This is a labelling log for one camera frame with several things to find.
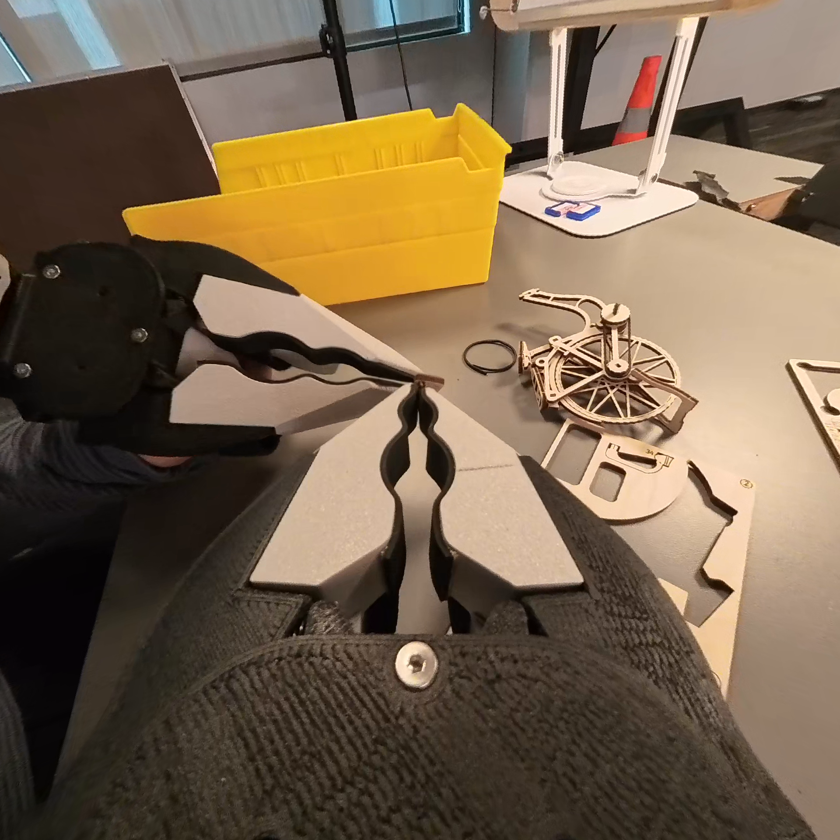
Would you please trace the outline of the yellow plastic bin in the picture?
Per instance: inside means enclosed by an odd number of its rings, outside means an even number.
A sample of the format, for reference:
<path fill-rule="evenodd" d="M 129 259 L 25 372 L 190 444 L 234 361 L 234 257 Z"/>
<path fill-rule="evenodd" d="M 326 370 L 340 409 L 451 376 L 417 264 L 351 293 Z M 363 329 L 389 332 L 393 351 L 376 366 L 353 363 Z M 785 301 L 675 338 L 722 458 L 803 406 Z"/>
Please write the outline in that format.
<path fill-rule="evenodd" d="M 323 306 L 481 285 L 510 152 L 463 103 L 264 134 L 213 145 L 219 194 L 122 219 L 237 254 Z"/>

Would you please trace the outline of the beige wooden board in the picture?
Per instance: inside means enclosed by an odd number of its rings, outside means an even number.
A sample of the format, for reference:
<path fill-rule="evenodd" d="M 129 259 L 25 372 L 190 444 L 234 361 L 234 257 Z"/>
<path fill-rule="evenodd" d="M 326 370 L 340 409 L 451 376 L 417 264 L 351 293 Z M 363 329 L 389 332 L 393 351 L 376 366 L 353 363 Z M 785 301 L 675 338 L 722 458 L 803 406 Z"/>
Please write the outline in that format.
<path fill-rule="evenodd" d="M 508 33 L 749 13 L 769 1 L 491 1 L 479 15 Z"/>

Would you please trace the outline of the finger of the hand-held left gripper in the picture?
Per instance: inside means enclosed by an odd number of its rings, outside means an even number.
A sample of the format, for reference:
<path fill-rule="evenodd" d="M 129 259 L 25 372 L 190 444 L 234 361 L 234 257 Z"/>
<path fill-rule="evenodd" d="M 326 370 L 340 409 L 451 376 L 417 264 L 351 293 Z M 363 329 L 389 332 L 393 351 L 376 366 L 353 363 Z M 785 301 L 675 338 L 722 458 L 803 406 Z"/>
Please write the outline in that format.
<path fill-rule="evenodd" d="M 423 375 L 382 341 L 300 294 L 204 275 L 192 304 L 196 322 L 185 332 L 180 382 L 205 364 L 266 383 L 405 384 Z"/>
<path fill-rule="evenodd" d="M 392 358 L 383 372 L 348 361 L 317 365 L 289 358 L 282 371 L 199 364 L 172 391 L 169 421 L 180 425 L 265 427 L 280 435 L 353 421 L 411 381 L 411 363 Z"/>

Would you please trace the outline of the white stand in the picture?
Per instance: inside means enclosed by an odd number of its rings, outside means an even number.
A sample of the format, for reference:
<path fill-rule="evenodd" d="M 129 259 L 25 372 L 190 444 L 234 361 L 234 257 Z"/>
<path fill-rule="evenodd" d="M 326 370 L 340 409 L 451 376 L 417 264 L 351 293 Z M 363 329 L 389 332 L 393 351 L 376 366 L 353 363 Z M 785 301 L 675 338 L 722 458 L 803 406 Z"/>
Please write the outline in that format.
<path fill-rule="evenodd" d="M 700 21 L 700 17 L 675 20 L 673 48 L 663 86 L 664 100 L 647 163 L 640 175 L 579 161 L 565 150 L 562 87 L 569 69 L 569 36 L 572 30 L 581 28 L 549 30 L 551 63 L 547 164 L 507 175 L 501 188 L 500 202 L 567 234 L 583 238 L 615 235 L 694 206 L 698 199 L 693 192 L 661 183 L 659 177 Z M 597 203 L 602 209 L 584 222 L 551 217 L 543 212 L 545 207 L 562 201 Z"/>

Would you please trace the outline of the dark bulky object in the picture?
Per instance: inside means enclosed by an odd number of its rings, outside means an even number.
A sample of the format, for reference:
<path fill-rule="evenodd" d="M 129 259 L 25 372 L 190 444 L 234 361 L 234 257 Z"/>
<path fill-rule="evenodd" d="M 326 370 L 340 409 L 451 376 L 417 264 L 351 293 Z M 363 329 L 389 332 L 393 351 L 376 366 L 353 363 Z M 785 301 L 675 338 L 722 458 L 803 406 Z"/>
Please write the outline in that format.
<path fill-rule="evenodd" d="M 772 224 L 839 246 L 839 160 L 794 191 Z"/>

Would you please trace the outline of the brown partition panel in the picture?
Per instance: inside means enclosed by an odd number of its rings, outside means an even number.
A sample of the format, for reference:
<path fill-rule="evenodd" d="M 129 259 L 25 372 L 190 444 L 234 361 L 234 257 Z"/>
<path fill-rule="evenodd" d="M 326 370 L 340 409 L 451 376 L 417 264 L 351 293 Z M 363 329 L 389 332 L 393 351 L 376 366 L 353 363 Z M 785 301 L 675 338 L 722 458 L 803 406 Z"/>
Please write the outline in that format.
<path fill-rule="evenodd" d="M 125 243 L 123 210 L 219 194 L 174 68 L 98 71 L 1 94 L 1 251 Z"/>

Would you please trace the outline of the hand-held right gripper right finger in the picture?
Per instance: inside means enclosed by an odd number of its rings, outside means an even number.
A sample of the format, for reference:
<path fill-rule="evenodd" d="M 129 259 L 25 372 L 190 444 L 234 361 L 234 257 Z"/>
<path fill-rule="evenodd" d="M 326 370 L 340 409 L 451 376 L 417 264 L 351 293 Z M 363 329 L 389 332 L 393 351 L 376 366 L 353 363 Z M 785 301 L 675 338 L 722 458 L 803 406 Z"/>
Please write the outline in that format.
<path fill-rule="evenodd" d="M 442 395 L 418 391 L 426 471 L 438 488 L 429 566 L 450 632 L 467 634 L 501 603 L 578 592 L 585 579 L 523 458 Z"/>

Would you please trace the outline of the wooden sheet with large cut-outs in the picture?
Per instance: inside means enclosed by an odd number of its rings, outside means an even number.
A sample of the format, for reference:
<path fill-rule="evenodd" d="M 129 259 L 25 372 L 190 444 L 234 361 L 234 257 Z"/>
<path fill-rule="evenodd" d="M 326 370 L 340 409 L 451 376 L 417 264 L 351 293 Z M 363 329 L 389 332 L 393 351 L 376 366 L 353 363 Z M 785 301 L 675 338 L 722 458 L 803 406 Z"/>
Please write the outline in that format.
<path fill-rule="evenodd" d="M 706 460 L 672 455 L 654 444 L 571 420 L 560 427 L 541 467 L 550 468 L 575 429 L 597 436 L 598 441 L 581 479 L 576 483 L 559 479 L 559 483 L 601 519 L 628 523 L 656 517 L 677 500 L 692 475 L 707 492 L 711 506 L 729 516 L 700 566 L 706 582 L 722 585 L 727 597 L 702 623 L 686 619 L 722 695 L 728 697 L 749 553 L 754 483 Z"/>

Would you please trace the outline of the black rubber band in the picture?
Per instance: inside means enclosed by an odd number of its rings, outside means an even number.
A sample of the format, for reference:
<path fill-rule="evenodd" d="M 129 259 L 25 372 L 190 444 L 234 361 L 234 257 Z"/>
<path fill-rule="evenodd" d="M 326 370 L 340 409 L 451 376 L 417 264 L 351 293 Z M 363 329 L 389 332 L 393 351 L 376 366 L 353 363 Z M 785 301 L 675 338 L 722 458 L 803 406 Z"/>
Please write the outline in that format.
<path fill-rule="evenodd" d="M 510 360 L 500 365 L 479 364 L 470 359 L 472 350 L 480 347 L 493 347 L 506 351 Z M 480 339 L 468 344 L 461 354 L 463 364 L 471 371 L 479 375 L 496 375 L 509 371 L 515 364 L 518 364 L 518 351 L 508 342 L 502 339 Z"/>

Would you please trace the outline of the wooden wheel model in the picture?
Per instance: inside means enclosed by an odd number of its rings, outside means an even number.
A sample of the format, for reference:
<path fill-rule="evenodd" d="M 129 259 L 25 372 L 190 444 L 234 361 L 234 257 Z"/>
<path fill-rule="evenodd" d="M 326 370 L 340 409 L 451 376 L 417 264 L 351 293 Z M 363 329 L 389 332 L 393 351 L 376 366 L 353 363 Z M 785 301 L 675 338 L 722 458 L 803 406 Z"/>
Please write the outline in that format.
<path fill-rule="evenodd" d="M 541 413 L 566 413 L 605 428 L 653 423 L 679 433 L 698 400 L 681 385 L 673 356 L 637 335 L 628 306 L 538 288 L 519 300 L 582 321 L 577 332 L 555 334 L 530 348 L 520 342 L 518 372 L 528 376 Z"/>

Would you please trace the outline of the person's left forearm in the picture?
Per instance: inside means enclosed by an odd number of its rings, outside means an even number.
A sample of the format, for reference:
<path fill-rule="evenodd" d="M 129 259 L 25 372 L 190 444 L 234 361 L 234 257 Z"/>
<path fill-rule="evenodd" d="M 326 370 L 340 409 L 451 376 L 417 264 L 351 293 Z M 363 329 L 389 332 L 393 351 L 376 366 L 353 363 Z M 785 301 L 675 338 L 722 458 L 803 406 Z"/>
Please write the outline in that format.
<path fill-rule="evenodd" d="M 2 399 L 1 511 L 9 538 L 57 529 L 162 477 L 136 455 L 79 443 L 73 423 L 25 421 Z"/>

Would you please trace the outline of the window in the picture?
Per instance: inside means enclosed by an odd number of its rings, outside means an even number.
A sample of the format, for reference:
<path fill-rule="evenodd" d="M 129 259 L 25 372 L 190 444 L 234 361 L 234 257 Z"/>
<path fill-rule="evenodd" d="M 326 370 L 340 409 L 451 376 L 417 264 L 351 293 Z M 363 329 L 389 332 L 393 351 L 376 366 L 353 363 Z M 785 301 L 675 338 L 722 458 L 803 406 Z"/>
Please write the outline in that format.
<path fill-rule="evenodd" d="M 2 1 L 1 84 L 168 63 L 186 79 L 322 55 L 317 1 Z"/>

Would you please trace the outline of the black tripod pole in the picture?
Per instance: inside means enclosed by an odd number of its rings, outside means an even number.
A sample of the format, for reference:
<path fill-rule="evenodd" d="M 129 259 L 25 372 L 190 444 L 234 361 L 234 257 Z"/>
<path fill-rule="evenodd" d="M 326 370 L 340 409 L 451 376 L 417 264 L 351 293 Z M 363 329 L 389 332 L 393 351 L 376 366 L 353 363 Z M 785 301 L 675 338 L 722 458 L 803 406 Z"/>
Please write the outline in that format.
<path fill-rule="evenodd" d="M 318 32 L 322 53 L 331 59 L 346 122 L 357 120 L 343 27 L 337 1 L 321 1 L 324 22 Z"/>

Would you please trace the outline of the orange traffic cone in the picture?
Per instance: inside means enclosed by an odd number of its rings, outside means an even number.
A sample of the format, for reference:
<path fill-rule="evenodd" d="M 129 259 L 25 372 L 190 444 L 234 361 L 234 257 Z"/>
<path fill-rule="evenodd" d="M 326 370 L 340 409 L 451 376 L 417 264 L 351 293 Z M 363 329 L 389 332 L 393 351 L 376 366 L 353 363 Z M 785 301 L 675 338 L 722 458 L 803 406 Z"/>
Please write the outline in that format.
<path fill-rule="evenodd" d="M 623 118 L 617 126 L 612 146 L 630 144 L 647 138 L 661 63 L 662 56 L 644 58 Z"/>

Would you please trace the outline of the wooden sheet with slotted parts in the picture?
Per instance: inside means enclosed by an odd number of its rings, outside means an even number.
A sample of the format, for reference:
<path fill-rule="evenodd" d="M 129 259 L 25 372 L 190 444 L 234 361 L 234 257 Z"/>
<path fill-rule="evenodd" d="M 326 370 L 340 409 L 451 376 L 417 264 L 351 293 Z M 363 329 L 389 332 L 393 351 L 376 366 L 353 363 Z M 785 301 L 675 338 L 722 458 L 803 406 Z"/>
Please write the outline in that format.
<path fill-rule="evenodd" d="M 834 463 L 839 467 L 839 363 L 790 359 L 786 368 Z M 832 386 L 826 393 L 817 388 L 814 374 L 831 377 Z"/>

